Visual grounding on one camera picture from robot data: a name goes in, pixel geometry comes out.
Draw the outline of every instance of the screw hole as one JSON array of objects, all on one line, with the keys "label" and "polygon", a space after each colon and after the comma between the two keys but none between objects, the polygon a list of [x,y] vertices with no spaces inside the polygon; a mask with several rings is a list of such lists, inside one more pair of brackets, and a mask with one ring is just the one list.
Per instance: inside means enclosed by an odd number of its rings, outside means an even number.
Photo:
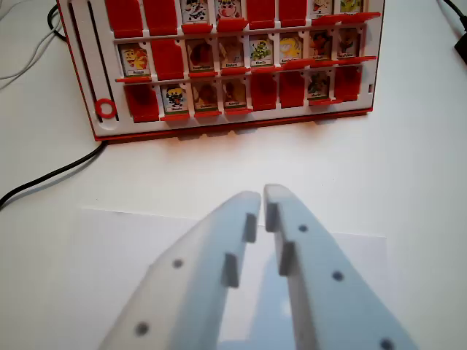
[{"label": "screw hole", "polygon": [[344,275],[342,274],[341,271],[334,271],[333,272],[333,279],[340,282],[340,281],[342,281],[344,279]]},{"label": "screw hole", "polygon": [[393,350],[395,348],[393,342],[389,339],[381,340],[381,343],[379,343],[379,345],[381,346],[381,349],[384,350]]},{"label": "screw hole", "polygon": [[139,337],[142,337],[143,335],[146,335],[147,332],[149,332],[149,325],[146,322],[140,322],[136,325],[134,332]]},{"label": "screw hole", "polygon": [[183,260],[182,259],[175,259],[172,262],[172,266],[174,266],[174,268],[181,268],[182,265],[183,265]]}]

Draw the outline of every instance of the white cable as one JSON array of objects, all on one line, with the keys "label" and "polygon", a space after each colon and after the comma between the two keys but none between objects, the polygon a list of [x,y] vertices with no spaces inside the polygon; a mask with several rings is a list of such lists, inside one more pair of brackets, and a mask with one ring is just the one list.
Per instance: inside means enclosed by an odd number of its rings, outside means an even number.
[{"label": "white cable", "polygon": [[16,77],[14,77],[13,79],[11,79],[9,82],[6,82],[5,84],[3,84],[2,86],[0,86],[0,91],[2,91],[3,89],[5,89],[8,85],[10,85],[12,82],[14,82],[16,79],[18,79],[19,77],[21,77],[23,74],[25,74],[30,68],[32,68],[32,66],[34,64],[37,63],[37,61],[42,57],[42,55],[44,55],[45,53],[45,50],[49,47],[50,43],[52,42],[52,40],[54,40],[55,38],[55,35],[52,35],[48,41],[45,42],[44,46],[42,46],[42,49],[41,51],[36,55],[34,61],[31,62],[31,64],[28,66],[28,68],[22,73],[22,74],[19,74],[17,75]]},{"label": "white cable", "polygon": [[0,16],[0,20],[3,20],[4,17],[5,17],[6,15],[8,15],[8,13],[9,13],[14,7],[16,7],[16,6],[19,5],[19,4],[22,4],[23,2],[27,2],[27,1],[31,1],[31,0],[22,0],[22,1],[20,1],[20,2],[17,2],[16,4],[13,4],[3,15]]},{"label": "white cable", "polygon": [[13,73],[13,74],[9,74],[9,75],[5,75],[3,77],[0,77],[0,80],[4,80],[4,79],[9,79],[9,78],[13,78],[13,77],[16,77],[18,75],[21,75],[23,74],[25,71],[28,70],[29,68],[29,65],[31,64],[31,62],[33,61],[34,57],[36,56],[37,54],[37,50],[39,49],[39,47],[41,46],[41,44],[50,36],[50,35],[53,35],[53,32],[55,29],[57,29],[59,27],[59,25],[61,24],[61,21],[58,21],[57,24],[55,24],[55,27],[53,27],[53,29],[51,31],[49,31],[47,33],[47,35],[45,35],[44,37],[42,37],[42,39],[40,40],[40,42],[36,45],[36,47],[34,48],[34,52],[32,54],[32,56],[29,58],[29,61],[28,63],[18,72],[16,73]]}]

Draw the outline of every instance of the black cable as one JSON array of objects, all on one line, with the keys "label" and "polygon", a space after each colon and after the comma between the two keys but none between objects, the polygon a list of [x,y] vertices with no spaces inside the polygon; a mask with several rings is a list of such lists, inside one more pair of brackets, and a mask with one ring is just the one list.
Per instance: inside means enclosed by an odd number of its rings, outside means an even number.
[{"label": "black cable", "polygon": [[44,182],[54,176],[62,174],[65,171],[73,169],[77,167],[79,164],[83,164],[86,160],[90,160],[91,158],[97,157],[98,155],[102,153],[102,151],[104,151],[106,146],[107,146],[107,141],[102,141],[101,144],[95,150],[93,150],[88,155],[85,155],[83,158],[78,159],[75,162],[68,164],[67,166],[64,166],[63,168],[54,170],[44,176],[39,177],[38,179],[28,182],[27,184],[22,184],[21,186],[16,187],[14,190],[9,191],[6,195],[4,195],[0,199],[0,210],[5,204],[5,202],[7,202],[13,195],[16,195],[17,193],[22,192],[30,187],[36,186],[37,184],[40,184],[41,182]]},{"label": "black cable", "polygon": [[[49,14],[47,15],[47,24],[49,25],[49,28],[50,29],[53,29],[54,28],[54,25],[52,24],[52,18],[53,18],[53,14],[55,13],[55,11],[58,10],[58,5],[54,5],[54,7],[52,7],[49,11]],[[60,39],[60,40],[63,40],[64,42],[66,42],[66,36],[64,36],[62,33],[60,33],[59,31],[57,30],[54,30],[53,33]]]}]

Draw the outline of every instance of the red frame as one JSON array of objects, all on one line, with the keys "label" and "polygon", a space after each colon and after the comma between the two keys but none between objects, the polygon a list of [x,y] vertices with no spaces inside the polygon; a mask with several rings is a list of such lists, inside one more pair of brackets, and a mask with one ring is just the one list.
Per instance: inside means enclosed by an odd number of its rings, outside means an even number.
[{"label": "red frame", "polygon": [[241,114],[248,114],[253,112],[253,109],[244,107],[244,108],[232,108],[232,109],[225,109],[225,115],[241,115]]},{"label": "red frame", "polygon": [[246,67],[231,67],[231,68],[222,68],[220,70],[220,75],[240,75],[245,74],[250,71],[251,68]]},{"label": "red frame", "polygon": [[162,51],[165,55],[153,55],[155,72],[159,80],[183,79],[182,48],[174,39],[159,39],[151,41],[153,52]]},{"label": "red frame", "polygon": [[163,117],[160,118],[160,120],[164,122],[173,122],[173,121],[178,121],[178,120],[189,120],[190,119],[190,113],[174,113],[174,114],[166,114]]},{"label": "red frame", "polygon": [[[57,5],[58,5],[58,11],[60,12],[60,17],[62,18],[63,30],[65,32],[65,36],[68,38],[66,25],[63,21],[61,5],[58,2],[57,2]],[[379,37],[380,43],[381,43],[381,36],[382,36],[382,31]],[[364,115],[364,114],[367,114],[368,112],[373,111],[373,107],[369,107],[366,109],[356,109],[354,111],[331,112],[331,113],[323,113],[323,114],[309,114],[309,115],[300,115],[300,116],[295,116],[295,117],[277,118],[277,119],[272,119],[272,120],[254,120],[254,121],[248,121],[248,122],[234,122],[234,123],[222,124],[222,125],[210,125],[210,126],[199,126],[199,127],[194,127],[194,128],[153,131],[149,133],[130,133],[130,134],[116,135],[116,136],[97,136],[94,130],[94,127],[93,127],[91,117],[90,117],[90,110],[89,110],[88,104],[86,103],[84,90],[82,89],[82,83],[80,80],[80,76],[78,74],[76,60],[74,59],[72,47],[68,40],[66,40],[66,43],[68,44],[70,56],[72,57],[74,72],[77,77],[78,85],[80,86],[81,96],[82,96],[82,99],[83,99],[83,102],[86,108],[86,112],[88,113],[90,128],[93,131],[94,139],[96,141],[109,141],[111,143],[122,143],[122,142],[129,142],[129,141],[143,141],[143,140],[148,140],[148,139],[162,139],[162,138],[177,137],[177,136],[184,136],[184,135],[201,135],[203,133],[209,133],[209,132],[217,133],[217,132],[231,131],[233,129],[261,128],[264,126],[273,126],[273,125],[282,125],[282,124],[291,124],[291,123],[304,123],[304,122],[309,122],[313,120],[327,120],[327,119],[336,119],[336,118],[342,118],[342,117],[355,117],[355,116]]]},{"label": "red frame", "polygon": [[253,74],[250,78],[253,111],[276,109],[277,81],[273,74]]},{"label": "red frame", "polygon": [[330,98],[326,98],[323,100],[310,100],[308,101],[308,105],[310,106],[330,106],[331,104],[340,104],[341,102],[344,102],[344,100],[331,100]]},{"label": "red frame", "polygon": [[159,120],[158,100],[150,85],[125,85],[123,91],[135,123],[157,122]]},{"label": "red frame", "polygon": [[279,101],[282,108],[301,107],[305,99],[305,79],[299,71],[285,71],[279,76]]},{"label": "red frame", "polygon": [[105,4],[115,38],[143,36],[143,21],[138,0],[105,0]]},{"label": "red frame", "polygon": [[143,0],[143,5],[151,36],[177,34],[174,0]]},{"label": "red frame", "polygon": [[216,71],[191,71],[188,73],[190,78],[208,78],[217,76]]},{"label": "red frame", "polygon": [[200,119],[206,117],[217,117],[218,115],[220,115],[220,111],[195,112],[194,117],[196,119]]},{"label": "red frame", "polygon": [[247,0],[247,16],[250,29],[274,28],[275,0]]},{"label": "red frame", "polygon": [[140,82],[151,82],[151,77],[126,77],[117,78],[115,82],[125,82],[127,84],[138,84]]},{"label": "red frame", "polygon": [[252,122],[233,122],[230,124],[222,124],[222,125],[198,126],[195,128],[153,131],[150,133],[130,133],[126,135],[116,135],[116,136],[94,136],[94,139],[96,141],[110,141],[112,143],[121,143],[121,142],[128,142],[128,141],[144,141],[144,140],[151,140],[151,139],[163,139],[167,137],[176,137],[176,136],[201,135],[203,133],[222,133],[225,131],[232,131],[232,130],[237,130],[237,129],[253,129],[253,128],[262,128],[263,126],[311,122],[313,120],[356,117],[358,115],[371,112],[372,110],[373,110],[373,107],[370,107],[370,108],[365,108],[365,109],[357,109],[355,111],[300,115],[297,117],[285,117],[285,118],[280,118],[280,119],[254,120]]},{"label": "red frame", "polygon": [[248,24],[244,18],[220,18],[217,23],[217,31],[225,33],[226,31],[243,31]]},{"label": "red frame", "polygon": [[282,27],[305,26],[307,2],[307,0],[279,0],[279,19]]},{"label": "red frame", "polygon": [[213,27],[208,23],[186,23],[182,24],[182,31],[185,34],[207,34],[211,33]]}]

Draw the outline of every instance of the red ring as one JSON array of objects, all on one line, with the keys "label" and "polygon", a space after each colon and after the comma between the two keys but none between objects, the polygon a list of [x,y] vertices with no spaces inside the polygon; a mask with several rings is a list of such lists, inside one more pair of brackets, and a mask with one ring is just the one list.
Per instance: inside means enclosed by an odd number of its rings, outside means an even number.
[{"label": "red ring", "polygon": [[[109,114],[105,114],[102,112],[102,104],[109,104],[112,107],[112,111]],[[99,117],[104,119],[112,119],[117,114],[117,107],[112,100],[108,98],[101,98],[96,102],[96,113]]]}]

